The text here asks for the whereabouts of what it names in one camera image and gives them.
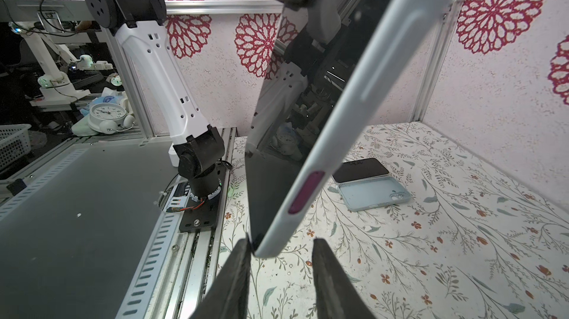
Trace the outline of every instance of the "red button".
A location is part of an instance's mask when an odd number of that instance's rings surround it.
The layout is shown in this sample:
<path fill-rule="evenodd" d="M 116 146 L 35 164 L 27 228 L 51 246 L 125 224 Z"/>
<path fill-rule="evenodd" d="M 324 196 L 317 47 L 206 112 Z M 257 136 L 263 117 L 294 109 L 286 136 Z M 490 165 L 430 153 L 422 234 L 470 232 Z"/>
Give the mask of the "red button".
<path fill-rule="evenodd" d="M 314 171 L 310 173 L 310 176 L 304 181 L 304 185 L 301 190 L 296 195 L 296 199 L 293 204 L 288 209 L 289 214 L 296 214 L 304 208 L 306 203 L 309 201 L 310 196 L 314 193 L 314 190 L 320 184 L 322 177 L 324 177 L 324 171 Z"/>

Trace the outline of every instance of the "smartphone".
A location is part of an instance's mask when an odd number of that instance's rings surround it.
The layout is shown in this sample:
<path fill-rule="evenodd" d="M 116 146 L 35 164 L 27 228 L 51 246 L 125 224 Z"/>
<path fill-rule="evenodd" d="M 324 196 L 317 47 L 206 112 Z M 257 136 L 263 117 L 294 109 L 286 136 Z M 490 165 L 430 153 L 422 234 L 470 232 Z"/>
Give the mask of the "smartphone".
<path fill-rule="evenodd" d="M 332 175 L 338 184 L 365 180 L 366 178 L 387 176 L 389 171 L 377 159 L 357 159 L 344 162 Z"/>

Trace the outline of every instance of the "dark gray panel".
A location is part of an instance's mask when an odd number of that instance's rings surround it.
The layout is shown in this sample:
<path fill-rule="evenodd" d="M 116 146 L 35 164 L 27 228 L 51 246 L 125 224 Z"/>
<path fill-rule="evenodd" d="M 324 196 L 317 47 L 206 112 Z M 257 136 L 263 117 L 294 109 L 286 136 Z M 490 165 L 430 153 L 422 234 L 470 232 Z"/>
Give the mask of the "dark gray panel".
<path fill-rule="evenodd" d="M 169 146 L 95 145 L 0 222 L 2 318 L 114 318 L 177 173 Z"/>

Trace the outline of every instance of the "black mounting plate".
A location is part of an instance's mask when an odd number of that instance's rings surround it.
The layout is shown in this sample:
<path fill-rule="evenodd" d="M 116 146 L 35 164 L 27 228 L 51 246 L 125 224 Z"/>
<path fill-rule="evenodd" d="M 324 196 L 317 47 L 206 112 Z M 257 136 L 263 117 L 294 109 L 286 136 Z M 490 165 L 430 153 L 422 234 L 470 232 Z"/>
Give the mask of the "black mounting plate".
<path fill-rule="evenodd" d="M 225 168 L 223 165 L 216 165 L 216 170 L 214 172 L 217 172 L 219 176 L 221 182 L 221 191 L 212 199 L 207 200 L 205 204 L 203 204 L 203 206 L 199 207 L 198 209 L 186 210 L 181 218 L 179 228 L 180 232 L 196 232 L 197 230 L 215 229 L 217 227 L 219 202 L 221 200 L 221 196 L 224 193 L 225 172 L 227 171 L 227 168 Z M 193 201 L 189 200 L 187 206 L 190 206 L 189 204 L 191 203 L 193 203 Z"/>

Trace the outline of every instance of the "clock face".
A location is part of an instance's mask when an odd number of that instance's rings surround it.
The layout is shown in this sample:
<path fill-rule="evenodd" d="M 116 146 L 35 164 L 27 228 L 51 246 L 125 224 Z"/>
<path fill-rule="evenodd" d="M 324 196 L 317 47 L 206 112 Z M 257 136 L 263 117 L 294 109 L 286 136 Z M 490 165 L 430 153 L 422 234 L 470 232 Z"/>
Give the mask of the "clock face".
<path fill-rule="evenodd" d="M 91 110 L 91 113 L 99 119 L 105 120 L 120 119 L 126 115 L 126 111 L 122 107 L 110 105 L 95 107 Z"/>

